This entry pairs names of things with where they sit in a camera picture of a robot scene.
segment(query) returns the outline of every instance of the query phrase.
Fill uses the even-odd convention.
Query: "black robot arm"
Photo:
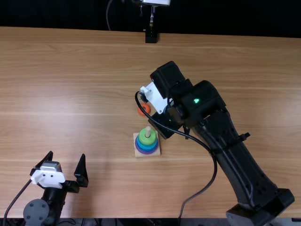
[[[33,184],[44,189],[41,199],[30,201],[23,216],[27,226],[56,226],[68,192],[78,193],[80,187],[87,187],[89,180],[86,170],[86,157],[82,154],[74,176],[76,181],[65,180],[59,162],[52,161],[53,153],[45,158],[31,171]]]
[[[278,188],[260,169],[243,143],[249,133],[238,135],[226,104],[211,83],[202,81],[193,86],[172,61],[150,77],[152,83],[141,92],[157,110],[152,118],[173,129],[183,126],[186,133],[192,129],[209,145],[229,179],[238,200],[226,213],[231,225],[263,226],[294,202],[289,189]],[[173,135],[149,122],[165,139]]]

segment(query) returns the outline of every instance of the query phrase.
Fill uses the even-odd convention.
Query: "cable clip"
[[[238,143],[245,141],[249,136],[250,136],[249,133],[245,133],[245,134],[238,136],[238,138],[235,141],[228,144],[227,146],[225,146],[223,148],[212,150],[212,155],[215,156],[215,155],[221,153],[222,151],[227,151],[229,148],[233,147],[234,145],[237,145]]]

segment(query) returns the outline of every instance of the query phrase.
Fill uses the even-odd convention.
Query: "orange ring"
[[[146,111],[147,114],[151,113],[151,108],[148,105],[142,104],[141,107]],[[145,116],[145,114],[140,110],[140,108],[138,108],[138,113],[141,116]]]

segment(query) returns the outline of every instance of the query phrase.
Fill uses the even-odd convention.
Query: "colorful ring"
[[[138,135],[139,141],[144,145],[152,145],[156,139],[157,135],[153,129],[150,130],[150,137],[145,136],[146,128],[142,129]]]
[[[156,151],[156,149],[158,148],[158,144],[159,144],[159,142],[156,141],[155,146],[151,150],[143,150],[142,148],[139,147],[138,142],[139,142],[139,139],[138,139],[138,137],[136,137],[136,140],[135,140],[136,149],[142,154],[154,153]]]
[[[142,104],[141,107],[146,111],[147,114],[151,113],[151,108],[147,104]],[[138,113],[141,116],[145,116],[145,114],[138,108]]]
[[[158,144],[158,140],[156,140],[152,145],[144,145],[142,144],[139,139],[137,139],[137,144],[139,148],[141,148],[144,151],[151,151],[153,148],[155,148]]]

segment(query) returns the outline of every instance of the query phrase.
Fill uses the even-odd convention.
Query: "wooden table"
[[[148,125],[134,94],[173,60],[193,84],[212,82],[239,133],[269,178],[301,212],[301,40],[289,38],[0,28],[0,212],[50,150],[67,179],[82,153],[89,187],[68,194],[62,217],[177,217],[181,203],[211,178],[195,142],[160,139],[160,157],[136,159],[133,133]],[[21,217],[43,190],[30,185],[9,217]],[[223,218],[237,203],[219,168],[214,184],[183,217]]]

